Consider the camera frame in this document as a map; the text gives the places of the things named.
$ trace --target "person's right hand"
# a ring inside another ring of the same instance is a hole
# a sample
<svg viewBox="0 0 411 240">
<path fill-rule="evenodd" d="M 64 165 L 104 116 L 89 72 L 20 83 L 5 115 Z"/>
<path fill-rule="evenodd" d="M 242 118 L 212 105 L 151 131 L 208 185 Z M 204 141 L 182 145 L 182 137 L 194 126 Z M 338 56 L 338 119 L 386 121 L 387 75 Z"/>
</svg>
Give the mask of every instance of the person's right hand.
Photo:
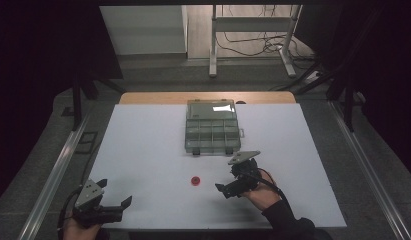
<svg viewBox="0 0 411 240">
<path fill-rule="evenodd" d="M 269 176 L 265 171 L 259 171 L 264 180 L 273 182 L 271 176 Z M 249 199 L 255 205 L 255 207 L 257 207 L 261 211 L 264 211 L 274 203 L 281 200 L 279 194 L 277 194 L 274 190 L 272 190 L 269 186 L 265 185 L 262 182 L 258 183 L 257 188 L 249 192 L 244 192 L 241 194 L 241 196 Z"/>
</svg>

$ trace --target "table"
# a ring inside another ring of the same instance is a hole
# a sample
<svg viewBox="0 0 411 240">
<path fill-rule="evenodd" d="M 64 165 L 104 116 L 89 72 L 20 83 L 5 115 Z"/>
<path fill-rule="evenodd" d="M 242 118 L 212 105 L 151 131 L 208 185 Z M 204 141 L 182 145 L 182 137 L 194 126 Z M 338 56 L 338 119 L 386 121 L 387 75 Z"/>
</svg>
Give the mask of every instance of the table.
<svg viewBox="0 0 411 240">
<path fill-rule="evenodd" d="M 90 178 L 108 179 L 103 205 L 119 205 L 130 195 L 133 203 L 122 222 L 104 227 L 128 231 L 271 228 L 247 199 L 225 199 L 215 188 L 215 183 L 234 180 L 227 165 L 230 156 L 197 157 L 184 150 L 186 100 L 222 97 L 248 103 L 236 105 L 245 132 L 241 150 L 262 152 L 255 157 L 258 165 L 273 173 L 295 216 L 310 218 L 317 227 L 346 226 L 300 106 L 290 93 L 177 92 L 126 93 L 115 106 Z M 190 183 L 193 176 L 201 178 L 198 186 Z"/>
</svg>

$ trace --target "red ring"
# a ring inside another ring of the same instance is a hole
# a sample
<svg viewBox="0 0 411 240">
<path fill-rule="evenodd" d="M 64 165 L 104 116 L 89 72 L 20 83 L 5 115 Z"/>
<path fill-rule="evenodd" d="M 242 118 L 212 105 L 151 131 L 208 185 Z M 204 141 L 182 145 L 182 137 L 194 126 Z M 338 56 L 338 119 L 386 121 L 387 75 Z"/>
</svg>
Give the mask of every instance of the red ring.
<svg viewBox="0 0 411 240">
<path fill-rule="evenodd" d="M 199 183 L 201 182 L 201 179 L 197 176 L 192 177 L 192 180 L 190 180 L 193 186 L 198 186 Z"/>
</svg>

